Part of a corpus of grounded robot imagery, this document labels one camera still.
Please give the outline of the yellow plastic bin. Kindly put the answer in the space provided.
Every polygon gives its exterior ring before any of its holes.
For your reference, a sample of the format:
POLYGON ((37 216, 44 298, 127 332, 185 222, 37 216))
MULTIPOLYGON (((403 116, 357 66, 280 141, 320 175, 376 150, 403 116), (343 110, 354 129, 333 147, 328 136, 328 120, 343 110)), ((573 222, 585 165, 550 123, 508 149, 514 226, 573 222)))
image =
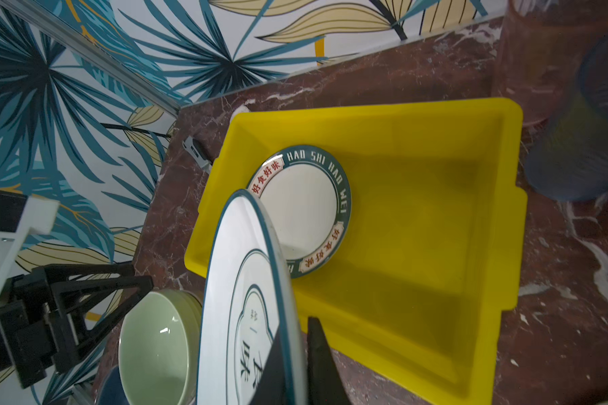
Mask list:
POLYGON ((523 121, 508 99, 247 112, 231 121, 185 254, 205 276, 226 200, 273 157, 309 157, 339 187, 322 268, 294 265, 302 321, 435 404, 492 400, 503 312, 518 302, 523 121))

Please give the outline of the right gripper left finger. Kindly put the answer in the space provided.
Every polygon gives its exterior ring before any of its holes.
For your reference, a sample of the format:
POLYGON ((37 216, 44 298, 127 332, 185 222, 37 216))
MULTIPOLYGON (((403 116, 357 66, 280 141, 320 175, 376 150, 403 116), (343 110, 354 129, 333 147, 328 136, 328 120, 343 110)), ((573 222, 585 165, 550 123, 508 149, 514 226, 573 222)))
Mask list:
POLYGON ((285 366, 280 334, 275 335, 251 405, 286 405, 285 366))

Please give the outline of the silver metal bottle opener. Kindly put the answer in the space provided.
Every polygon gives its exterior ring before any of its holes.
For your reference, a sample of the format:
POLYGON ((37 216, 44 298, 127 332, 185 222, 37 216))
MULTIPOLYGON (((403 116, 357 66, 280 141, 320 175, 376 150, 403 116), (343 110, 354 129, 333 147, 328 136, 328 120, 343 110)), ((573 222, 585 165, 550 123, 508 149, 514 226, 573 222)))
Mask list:
POLYGON ((213 168, 213 161, 207 155, 204 147, 192 136, 188 136, 182 141, 182 146, 186 152, 194 159, 198 167, 206 174, 210 174, 213 168))

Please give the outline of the green rim lettered plate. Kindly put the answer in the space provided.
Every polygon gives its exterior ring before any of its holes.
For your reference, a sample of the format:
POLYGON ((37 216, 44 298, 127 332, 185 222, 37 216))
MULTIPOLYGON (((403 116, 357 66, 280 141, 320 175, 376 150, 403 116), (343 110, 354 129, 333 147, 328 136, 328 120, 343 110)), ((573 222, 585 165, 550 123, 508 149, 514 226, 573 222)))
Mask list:
POLYGON ((284 148, 253 173, 248 192, 265 207, 292 278, 322 268, 348 231, 351 185, 334 155, 312 145, 284 148))

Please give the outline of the grey translucent cup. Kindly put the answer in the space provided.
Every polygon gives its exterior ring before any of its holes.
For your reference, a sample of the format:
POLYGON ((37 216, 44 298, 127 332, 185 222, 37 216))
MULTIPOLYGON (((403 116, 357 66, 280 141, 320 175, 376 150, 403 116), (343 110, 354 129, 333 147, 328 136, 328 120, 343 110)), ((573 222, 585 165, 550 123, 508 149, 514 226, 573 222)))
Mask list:
POLYGON ((608 192, 608 35, 585 57, 524 172, 528 184, 552 200, 585 201, 608 192))

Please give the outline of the clear pink cup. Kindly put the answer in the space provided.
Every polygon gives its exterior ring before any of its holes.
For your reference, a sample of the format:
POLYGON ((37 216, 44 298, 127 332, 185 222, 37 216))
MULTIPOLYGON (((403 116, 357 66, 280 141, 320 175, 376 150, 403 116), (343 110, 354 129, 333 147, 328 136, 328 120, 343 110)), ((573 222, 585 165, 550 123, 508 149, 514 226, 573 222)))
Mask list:
POLYGON ((608 1, 509 1, 493 97, 517 103, 525 127, 559 106, 584 55, 608 33, 608 1))

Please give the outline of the light green bowl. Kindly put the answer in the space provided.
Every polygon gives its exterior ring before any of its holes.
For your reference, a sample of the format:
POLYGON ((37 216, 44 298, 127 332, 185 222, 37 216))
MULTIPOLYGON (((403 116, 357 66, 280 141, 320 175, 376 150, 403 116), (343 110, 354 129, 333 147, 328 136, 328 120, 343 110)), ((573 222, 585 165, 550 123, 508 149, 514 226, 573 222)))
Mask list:
POLYGON ((202 305, 181 290, 151 291, 126 315, 118 344, 131 404, 194 401, 202 305))

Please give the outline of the white plate green emblem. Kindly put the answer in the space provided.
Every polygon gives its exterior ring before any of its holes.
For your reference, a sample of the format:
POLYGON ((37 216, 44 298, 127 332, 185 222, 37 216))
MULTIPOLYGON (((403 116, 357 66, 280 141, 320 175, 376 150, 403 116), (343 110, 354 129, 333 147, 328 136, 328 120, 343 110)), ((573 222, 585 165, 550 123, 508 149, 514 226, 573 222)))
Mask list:
POLYGON ((216 228, 199 342, 198 404, 250 404, 279 333, 287 404, 307 404, 302 330, 279 239, 265 207, 234 192, 216 228))

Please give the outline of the small white jar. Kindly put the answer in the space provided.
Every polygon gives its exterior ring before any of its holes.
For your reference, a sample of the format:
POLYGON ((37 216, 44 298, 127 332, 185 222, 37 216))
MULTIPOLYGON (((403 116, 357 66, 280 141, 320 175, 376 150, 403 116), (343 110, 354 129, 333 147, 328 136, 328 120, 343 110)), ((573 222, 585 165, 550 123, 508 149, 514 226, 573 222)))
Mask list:
POLYGON ((236 110, 233 111, 233 113, 231 113, 230 122, 232 122, 235 119, 235 117, 238 116, 239 114, 249 113, 249 112, 250 112, 250 110, 245 104, 238 106, 238 108, 236 108, 236 110))

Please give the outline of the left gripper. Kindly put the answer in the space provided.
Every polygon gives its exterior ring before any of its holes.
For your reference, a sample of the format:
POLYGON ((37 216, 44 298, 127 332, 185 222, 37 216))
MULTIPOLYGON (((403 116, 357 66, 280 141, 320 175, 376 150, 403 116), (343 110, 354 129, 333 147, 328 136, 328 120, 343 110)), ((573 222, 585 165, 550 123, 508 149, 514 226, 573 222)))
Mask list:
POLYGON ((10 276, 31 235, 52 232, 60 203, 0 191, 0 372, 14 368, 23 388, 54 366, 65 373, 87 359, 154 288, 132 263, 53 264, 10 276), (93 327, 85 316, 109 297, 123 300, 93 327))

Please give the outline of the left aluminium corner post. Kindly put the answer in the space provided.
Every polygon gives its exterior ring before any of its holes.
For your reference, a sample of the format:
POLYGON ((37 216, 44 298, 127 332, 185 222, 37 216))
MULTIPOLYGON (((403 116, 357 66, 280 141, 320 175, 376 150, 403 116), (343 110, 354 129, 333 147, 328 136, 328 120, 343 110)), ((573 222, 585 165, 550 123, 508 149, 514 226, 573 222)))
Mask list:
POLYGON ((92 44, 88 38, 53 16, 40 4, 31 1, 0 1, 0 5, 22 20, 35 25, 65 47, 77 52, 88 62, 113 76, 139 96, 159 106, 166 113, 178 117, 181 106, 176 101, 160 93, 150 81, 118 62, 103 47, 92 44))

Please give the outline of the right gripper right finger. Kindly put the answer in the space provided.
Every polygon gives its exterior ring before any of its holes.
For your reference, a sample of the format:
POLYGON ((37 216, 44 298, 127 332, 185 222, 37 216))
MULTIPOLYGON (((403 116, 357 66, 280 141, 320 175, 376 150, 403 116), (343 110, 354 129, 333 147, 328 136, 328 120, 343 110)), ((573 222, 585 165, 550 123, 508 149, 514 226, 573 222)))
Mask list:
POLYGON ((310 404, 351 404, 317 317, 307 320, 307 379, 310 404))

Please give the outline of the dark blue bowl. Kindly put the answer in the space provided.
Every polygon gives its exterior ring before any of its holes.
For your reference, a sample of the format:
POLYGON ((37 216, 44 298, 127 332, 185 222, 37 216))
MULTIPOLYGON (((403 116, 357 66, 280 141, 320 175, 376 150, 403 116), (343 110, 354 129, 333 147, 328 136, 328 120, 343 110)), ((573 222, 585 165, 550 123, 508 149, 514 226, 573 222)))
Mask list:
POLYGON ((123 383, 118 366, 114 367, 103 382, 96 399, 96 405, 129 405, 123 390, 123 383))

